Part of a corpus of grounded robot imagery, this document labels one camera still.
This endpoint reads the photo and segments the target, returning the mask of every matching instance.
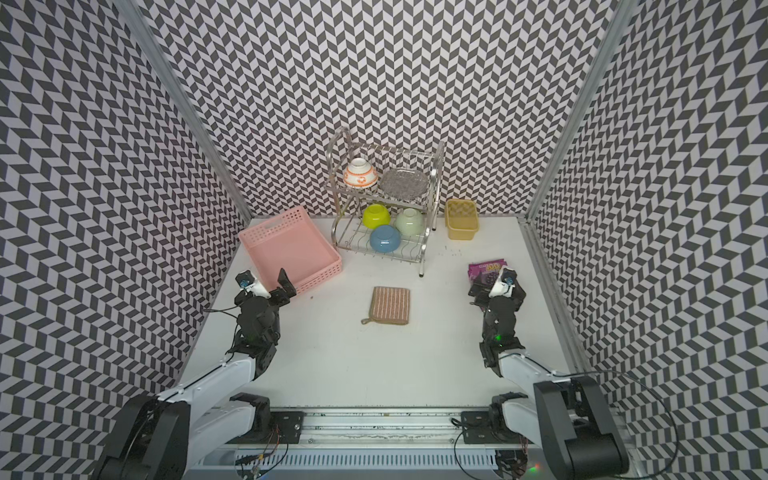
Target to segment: wire mesh plate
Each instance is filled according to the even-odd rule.
[[[401,200],[421,197],[429,185],[429,179],[422,172],[407,168],[390,168],[384,173],[379,188],[388,195]]]

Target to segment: chevron patterned wall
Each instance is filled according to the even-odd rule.
[[[443,200],[524,213],[616,2],[138,3],[254,214],[269,216],[333,213],[323,152],[342,125],[357,141],[445,141]]]
[[[109,2],[4,0],[0,40],[0,478],[80,478],[243,225]]]
[[[768,478],[768,2],[643,2],[535,224],[598,368],[678,478]],[[610,383],[649,472],[661,407]]]

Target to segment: yellow-green bowl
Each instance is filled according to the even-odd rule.
[[[362,212],[362,224],[371,230],[382,225],[389,225],[390,220],[389,212],[383,205],[373,204]]]

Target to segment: pink tray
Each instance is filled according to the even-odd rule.
[[[278,287],[277,275],[286,269],[298,293],[341,273],[339,253],[312,223],[304,207],[282,212],[238,234],[267,290]]]

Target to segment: dish rack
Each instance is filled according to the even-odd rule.
[[[386,193],[381,188],[381,179],[376,185],[366,189],[348,187],[344,183],[344,169],[355,157],[367,159],[380,174],[395,168],[421,172],[428,179],[426,191],[417,197],[403,200]],[[326,188],[333,195],[336,208],[336,219],[331,229],[333,245],[353,252],[418,263],[419,276],[424,276],[424,260],[430,227],[432,231],[437,227],[445,144],[440,142],[437,150],[429,153],[377,144],[353,143],[349,129],[342,127],[336,131],[326,146],[326,162],[329,171]],[[400,246],[391,253],[375,251],[369,242],[372,230],[362,224],[362,212],[370,204],[382,204],[387,207],[393,220],[397,210],[413,208],[420,211],[424,215],[423,233],[412,236],[403,235]]]

